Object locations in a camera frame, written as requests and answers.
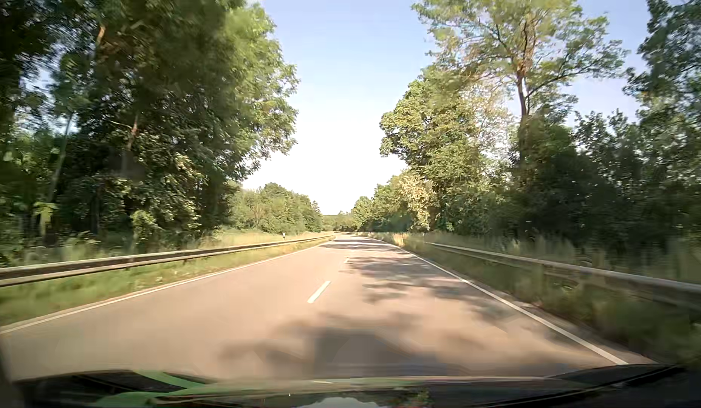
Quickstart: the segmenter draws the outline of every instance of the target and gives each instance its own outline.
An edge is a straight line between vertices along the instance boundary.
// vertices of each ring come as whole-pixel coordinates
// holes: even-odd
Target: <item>sky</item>
[[[306,194],[324,214],[349,211],[361,195],[400,173],[404,163],[382,158],[379,122],[405,93],[409,82],[432,62],[431,36],[410,9],[413,0],[261,0],[277,25],[275,37],[285,61],[297,67],[299,110],[289,154],[277,153],[244,183],[274,181]],[[627,65],[644,64],[636,55],[645,40],[645,0],[580,0],[585,14],[607,13],[609,39],[629,49]],[[634,116],[636,102],[622,93],[624,79],[581,79],[567,90],[575,109]]]

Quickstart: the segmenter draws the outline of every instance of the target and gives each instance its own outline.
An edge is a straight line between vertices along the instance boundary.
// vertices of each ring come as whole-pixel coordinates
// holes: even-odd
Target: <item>asphalt road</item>
[[[420,258],[358,236],[100,305],[1,329],[9,375],[549,376],[615,364]]]

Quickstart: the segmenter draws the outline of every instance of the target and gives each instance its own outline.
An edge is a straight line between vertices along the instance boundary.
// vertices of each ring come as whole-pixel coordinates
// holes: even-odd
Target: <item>white edge line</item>
[[[447,273],[447,274],[450,274],[451,276],[453,276],[454,278],[460,280],[461,282],[466,283],[467,285],[472,286],[473,288],[478,289],[479,291],[482,291],[482,292],[486,293],[487,295],[491,296],[492,298],[496,299],[497,301],[500,301],[501,303],[504,303],[505,305],[511,307],[512,309],[514,309],[514,310],[516,310],[516,311],[522,312],[523,314],[527,315],[528,317],[531,317],[532,319],[534,319],[534,320],[538,321],[539,323],[541,323],[541,324],[547,326],[548,328],[553,329],[553,330],[556,331],[557,333],[559,333],[559,334],[561,334],[561,335],[563,335],[563,336],[565,336],[565,337],[567,337],[567,338],[569,338],[569,339],[571,339],[571,340],[573,340],[573,341],[579,343],[581,346],[584,346],[584,347],[586,347],[586,348],[589,348],[591,351],[594,351],[595,353],[597,353],[597,354],[599,354],[600,356],[602,356],[602,357],[604,357],[604,358],[610,360],[611,362],[614,362],[616,365],[627,365],[627,364],[629,364],[627,361],[621,359],[620,357],[617,357],[617,356],[615,356],[615,355],[613,355],[613,354],[611,354],[611,353],[609,353],[609,352],[603,350],[602,348],[599,348],[599,347],[595,346],[594,344],[590,343],[589,341],[584,340],[584,339],[582,339],[582,338],[580,338],[580,337],[578,337],[578,336],[572,334],[571,332],[566,331],[566,330],[563,329],[563,328],[560,328],[559,326],[555,325],[554,323],[551,323],[551,322],[549,322],[549,321],[547,321],[547,320],[545,320],[545,319],[543,319],[543,318],[537,316],[537,315],[534,314],[534,313],[530,313],[530,312],[524,310],[523,308],[521,308],[521,307],[515,305],[514,303],[509,302],[509,301],[507,301],[506,299],[501,298],[501,297],[499,297],[498,295],[496,295],[496,294],[494,294],[494,293],[492,293],[492,292],[490,292],[490,291],[487,291],[486,289],[480,287],[478,284],[474,284],[474,283],[472,283],[472,282],[469,282],[468,280],[464,279],[463,277],[460,277],[459,275],[457,275],[457,274],[455,274],[455,273],[453,273],[453,272],[449,272],[449,271],[447,271],[446,269],[442,268],[441,266],[438,266],[438,265],[434,264],[433,262],[430,262],[430,261],[428,261],[427,259],[425,259],[425,258],[423,258],[423,257],[421,257],[421,256],[418,256],[418,255],[416,255],[416,254],[414,254],[414,253],[412,253],[412,252],[408,252],[407,250],[405,250],[405,249],[403,249],[403,248],[401,248],[401,247],[399,247],[399,246],[396,246],[396,247],[400,248],[400,250],[402,250],[403,252],[406,252],[406,253],[408,253],[409,255],[413,255],[413,256],[417,257],[418,259],[422,260],[423,262],[426,262],[428,265],[434,266],[435,268],[437,268],[437,269],[439,269],[439,270],[441,270],[441,271],[444,271],[444,272]]]
[[[265,262],[274,261],[274,260],[276,260],[276,259],[284,258],[285,256],[295,255],[296,253],[305,252],[305,251],[307,251],[307,250],[311,250],[311,249],[314,249],[314,248],[317,248],[317,247],[318,247],[318,246],[312,246],[312,247],[305,248],[305,249],[301,249],[301,250],[298,250],[298,251],[295,251],[295,252],[286,253],[286,254],[284,254],[284,255],[274,256],[273,258],[263,259],[262,261],[253,262],[253,263],[251,263],[251,264],[241,265],[241,266],[235,266],[234,268],[225,269],[225,270],[223,270],[223,271],[213,272],[213,273],[210,273],[210,274],[201,275],[200,277],[194,277],[194,278],[191,278],[191,279],[182,280],[181,282],[172,283],[172,284],[167,284],[167,285],[165,285],[165,286],[157,287],[156,289],[152,289],[152,290],[150,290],[150,291],[134,293],[133,295],[126,295],[126,296],[123,296],[123,297],[121,297],[121,298],[114,299],[114,300],[112,300],[112,301],[103,301],[103,302],[101,302],[101,303],[93,304],[92,306],[87,306],[87,307],[82,308],[82,309],[78,309],[78,310],[68,311],[68,312],[66,312],[66,313],[57,314],[57,315],[55,315],[55,316],[51,316],[51,317],[48,317],[48,318],[42,319],[42,320],[31,321],[30,323],[26,323],[25,325],[19,325],[19,326],[16,326],[16,327],[14,327],[14,328],[10,328],[10,329],[3,329],[3,330],[0,330],[0,335],[4,335],[4,334],[10,333],[10,332],[14,332],[14,331],[17,331],[17,330],[20,330],[20,329],[29,328],[30,326],[39,325],[39,324],[45,323],[45,322],[47,322],[47,321],[60,319],[61,317],[70,316],[70,315],[72,315],[72,314],[78,314],[78,313],[80,313],[80,312],[82,312],[82,311],[87,311],[87,310],[92,310],[92,309],[98,309],[98,308],[101,307],[101,306],[106,306],[106,305],[110,305],[110,304],[112,304],[112,303],[117,303],[117,302],[121,302],[121,301],[127,301],[128,299],[133,299],[133,298],[137,298],[137,297],[139,297],[139,296],[148,295],[149,293],[164,291],[164,289],[169,289],[170,287],[179,286],[180,284],[192,283],[192,282],[195,282],[195,281],[197,281],[197,280],[207,279],[208,277],[213,277],[213,276],[217,276],[217,275],[220,275],[220,274],[225,274],[225,273],[227,273],[227,272],[236,271],[237,269],[242,269],[242,268],[246,268],[246,267],[249,267],[249,266],[264,264]]]
[[[325,283],[323,283],[322,286],[320,286],[318,288],[318,290],[315,291],[315,293],[313,293],[313,295],[309,297],[308,303],[312,303],[312,302],[318,300],[318,298],[320,297],[320,294],[322,294],[323,291],[325,291],[325,288],[328,287],[329,284],[330,284],[329,280],[325,281]]]

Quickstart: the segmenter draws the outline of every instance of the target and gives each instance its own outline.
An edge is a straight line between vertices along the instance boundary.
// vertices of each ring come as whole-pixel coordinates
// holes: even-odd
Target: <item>guardrail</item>
[[[449,246],[439,243],[425,244],[447,252],[471,256],[496,264],[541,271],[545,275],[571,280],[578,284],[590,284],[647,298],[652,301],[670,303],[687,309],[701,311],[701,284],[545,261],[543,259],[508,255],[506,253],[478,250],[470,247]]]
[[[314,236],[299,240],[274,241],[271,243],[247,244],[212,249],[175,250],[171,252],[144,253],[141,255],[112,256],[110,258],[86,259],[84,261],[55,262],[53,264],[36,264],[28,266],[11,266],[0,268],[0,287],[16,284],[39,282],[97,272],[128,269],[135,266],[163,264],[165,262],[188,261],[207,256],[225,255],[266,247],[285,246],[295,243],[322,240],[334,235]]]

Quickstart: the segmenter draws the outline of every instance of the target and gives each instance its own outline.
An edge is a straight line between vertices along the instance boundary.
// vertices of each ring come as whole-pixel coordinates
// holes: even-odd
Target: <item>tree canopy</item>
[[[564,86],[622,72],[605,17],[572,0],[414,5],[439,51],[382,116],[380,153],[408,168],[355,203],[355,228],[560,236],[621,255],[701,245],[701,0],[648,7],[647,69],[625,87],[638,116],[568,126]],[[520,122],[504,105],[514,91]]]
[[[75,234],[180,246],[234,219],[241,182],[295,144],[274,27],[242,0],[0,2],[0,264]],[[319,230],[292,199],[314,213],[266,229]]]

